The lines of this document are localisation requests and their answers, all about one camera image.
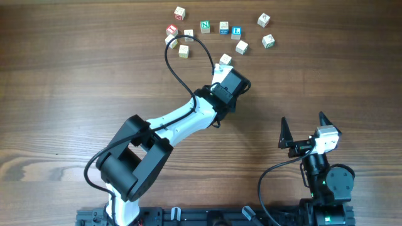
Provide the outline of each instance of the toy block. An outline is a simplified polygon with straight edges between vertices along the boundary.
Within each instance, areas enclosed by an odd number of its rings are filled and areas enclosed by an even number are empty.
[[[232,28],[232,39],[240,40],[241,37],[241,27],[233,27]]]
[[[229,34],[229,22],[227,21],[219,22],[219,34],[221,35]]]
[[[167,44],[169,43],[169,41],[172,40],[173,38],[174,38],[173,35],[167,36],[166,39],[165,39],[166,45],[167,45]],[[178,43],[177,40],[174,40],[174,41],[172,41],[172,42],[170,43],[169,47],[170,47],[170,48],[174,48],[174,47],[177,45],[177,43]]]
[[[232,62],[232,58],[229,55],[223,54],[223,56],[219,60],[219,65],[230,65]]]
[[[270,19],[270,17],[269,17],[267,14],[263,13],[263,14],[258,18],[257,24],[260,25],[260,26],[262,26],[263,28],[265,28],[265,26],[266,26],[266,25],[268,24],[268,22],[269,22],[269,19]]]
[[[166,28],[166,34],[167,35],[173,35],[174,37],[176,37],[176,35],[178,34],[178,29],[175,25],[171,24]]]
[[[184,35],[194,36],[193,29],[191,29],[191,30],[184,30]],[[194,39],[184,37],[184,41],[194,41]]]
[[[237,44],[237,46],[236,46],[236,51],[243,55],[247,51],[248,46],[249,45],[247,43],[240,40],[239,44]]]
[[[272,37],[271,34],[269,34],[267,36],[264,36],[263,45],[264,45],[265,48],[272,47],[272,46],[274,46],[274,44],[275,44],[275,40],[274,40],[274,37]]]
[[[175,18],[178,20],[184,20],[184,16],[186,15],[186,10],[177,6],[175,10]]]
[[[210,24],[209,21],[201,21],[201,33],[206,34],[209,33]]]
[[[182,58],[188,58],[188,53],[190,52],[190,49],[188,46],[185,45],[180,45],[178,49],[178,56]]]

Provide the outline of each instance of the wire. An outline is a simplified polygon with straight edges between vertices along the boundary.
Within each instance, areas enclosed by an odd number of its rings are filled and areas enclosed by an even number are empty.
[[[259,177],[259,180],[258,180],[258,188],[257,188],[259,202],[260,202],[261,206],[263,206],[263,209],[264,209],[265,213],[267,214],[267,216],[269,217],[269,219],[270,219],[275,225],[277,225],[277,226],[281,226],[281,225],[280,225],[278,222],[276,222],[276,220],[269,214],[269,212],[268,212],[268,210],[266,209],[265,204],[264,204],[264,202],[263,202],[263,198],[262,198],[262,196],[261,196],[261,182],[262,182],[264,176],[265,176],[267,173],[269,173],[270,171],[272,171],[272,170],[274,170],[274,169],[276,169],[276,168],[279,168],[279,167],[281,167],[281,166],[284,166],[284,165],[287,165],[287,164],[294,163],[294,162],[297,162],[297,161],[299,161],[299,160],[302,160],[302,159],[306,158],[312,151],[313,151],[313,150],[311,149],[311,150],[307,151],[305,155],[300,156],[299,158],[292,159],[292,160],[289,160],[289,161],[286,161],[286,162],[283,162],[283,163],[280,163],[280,164],[276,164],[276,165],[274,165],[274,166],[268,168],[268,169],[267,169],[264,173],[262,173],[262,175]]]
[[[211,54],[209,53],[207,47],[205,47],[205,45],[204,45],[199,39],[197,39],[196,37],[192,37],[192,36],[190,36],[190,35],[178,35],[178,36],[172,38],[172,39],[168,42],[168,44],[166,45],[166,48],[165,48],[165,62],[166,62],[166,65],[168,66],[168,68],[169,68],[170,72],[173,74],[173,76],[180,82],[180,84],[181,84],[182,86],[184,86],[184,88],[187,90],[187,92],[190,93],[190,95],[191,95],[191,97],[192,97],[192,99],[193,99],[193,101],[194,101],[193,107],[192,107],[186,114],[184,114],[184,115],[178,117],[177,119],[175,119],[175,120],[173,120],[173,121],[171,121],[171,122],[168,122],[168,123],[166,123],[166,124],[164,124],[164,125],[161,125],[160,127],[157,127],[157,128],[154,128],[154,129],[151,129],[151,130],[149,130],[149,131],[142,132],[142,133],[139,133],[139,134],[134,134],[134,135],[125,137],[125,138],[123,138],[123,139],[120,139],[120,140],[118,140],[118,141],[116,141],[116,142],[114,142],[114,143],[112,143],[112,144],[109,144],[108,146],[106,146],[106,148],[104,148],[104,149],[100,150],[98,153],[96,153],[96,154],[88,161],[88,163],[85,165],[85,168],[84,168],[84,178],[85,178],[85,181],[86,181],[91,187],[96,188],[96,189],[98,189],[98,190],[100,190],[100,191],[104,191],[104,192],[110,194],[111,197],[112,197],[112,221],[113,221],[113,225],[114,225],[114,226],[117,225],[117,224],[116,224],[116,213],[115,213],[116,210],[115,210],[115,208],[114,208],[114,207],[115,207],[115,202],[116,202],[116,201],[115,201],[116,195],[114,194],[113,191],[108,190],[107,188],[103,188],[103,187],[101,187],[101,186],[99,186],[99,185],[94,184],[94,183],[89,179],[89,177],[88,177],[88,170],[89,170],[91,164],[92,164],[99,156],[101,156],[102,154],[106,153],[106,152],[109,151],[110,149],[116,147],[117,145],[120,145],[120,144],[125,143],[125,142],[127,142],[127,141],[131,141],[131,140],[136,139],[136,138],[139,138],[139,137],[141,137],[141,136],[148,135],[148,134],[150,134],[150,133],[152,133],[152,132],[159,131],[159,130],[161,130],[161,129],[165,129],[166,127],[168,127],[168,126],[170,126],[170,125],[172,125],[172,124],[174,124],[174,123],[176,123],[176,122],[178,122],[178,121],[180,121],[180,120],[186,118],[186,117],[189,116],[192,112],[195,111],[195,109],[196,109],[196,107],[197,107],[197,100],[196,100],[196,98],[195,98],[194,93],[193,93],[193,92],[190,90],[190,88],[183,82],[183,80],[181,80],[181,79],[179,78],[179,76],[177,76],[177,74],[173,71],[173,69],[171,68],[171,66],[170,66],[170,64],[169,64],[169,61],[168,61],[168,49],[169,49],[169,45],[170,45],[170,43],[172,43],[172,41],[174,41],[174,40],[176,40],[176,39],[178,39],[178,38],[192,38],[192,39],[194,39],[195,41],[197,41],[198,43],[200,43],[200,45],[204,48],[204,50],[205,50],[205,51],[207,52],[207,54],[208,54],[209,60],[210,60],[211,65],[212,65],[212,75],[214,75],[214,70],[215,70],[215,68],[214,68],[214,62],[212,61]]]
[[[249,83],[247,84],[247,89],[243,90],[243,91],[241,92],[241,94],[245,94],[250,88],[251,88],[251,82],[249,81]]]

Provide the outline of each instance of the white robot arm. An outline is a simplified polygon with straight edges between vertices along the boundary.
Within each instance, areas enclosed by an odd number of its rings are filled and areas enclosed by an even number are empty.
[[[236,72],[232,66],[217,64],[214,69],[212,85],[206,85],[195,91],[197,106],[186,118],[155,132],[150,132],[135,140],[127,141],[104,153],[97,160],[96,166],[101,171],[102,179],[115,198],[115,220],[120,226],[129,225],[139,214],[139,198],[153,184],[171,150],[189,135],[206,129],[219,122],[225,115],[234,111],[237,98],[251,86],[249,80]],[[111,143],[139,132],[152,131],[167,124],[192,110],[191,99],[173,112],[146,122],[138,116],[128,119]],[[128,144],[141,146],[147,155],[140,160]],[[109,195],[107,214],[112,217],[112,201]]]

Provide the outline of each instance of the wood grain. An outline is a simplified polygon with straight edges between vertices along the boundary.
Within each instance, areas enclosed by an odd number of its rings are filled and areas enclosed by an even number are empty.
[[[402,220],[402,3],[400,1],[230,1],[64,4],[0,7],[0,225],[72,225],[76,210],[106,194],[82,175],[131,115],[145,119],[189,96],[163,59],[165,28],[194,29],[215,62],[223,53],[253,83],[220,129],[191,135],[172,153],[141,206],[258,205],[256,185],[285,161],[280,119],[295,139],[318,125],[318,112],[342,130],[331,163],[354,168],[358,225]],[[268,27],[257,25],[262,13]],[[212,33],[202,35],[199,21]],[[219,21],[242,26],[248,52],[219,35]],[[273,34],[274,48],[261,39]],[[211,81],[197,43],[190,57],[168,55],[192,90]],[[143,153],[133,148],[140,156]],[[90,177],[102,184],[99,172]],[[266,203],[308,198],[297,164],[267,175]]]

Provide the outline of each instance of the table surface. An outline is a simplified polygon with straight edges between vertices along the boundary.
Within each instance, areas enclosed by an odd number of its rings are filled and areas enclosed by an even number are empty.
[[[174,19],[178,5],[184,21]],[[211,33],[201,34],[206,19]],[[219,21],[242,26],[245,55],[219,35]],[[0,7],[0,225],[72,225],[77,210],[105,204],[84,181],[86,162],[131,115],[155,118],[190,99],[163,58],[172,23],[193,29],[214,62],[230,55],[253,86],[220,129],[175,147],[141,206],[258,206],[260,174],[288,159],[277,148],[281,117],[305,139],[322,110],[343,132],[330,163],[356,171],[357,224],[400,224],[402,2],[302,0]],[[268,34],[276,44],[264,49]],[[190,57],[169,50],[176,73],[192,90],[210,83],[203,49],[180,44]],[[90,177],[103,184],[94,167]],[[268,174],[263,196],[308,198],[298,164]]]

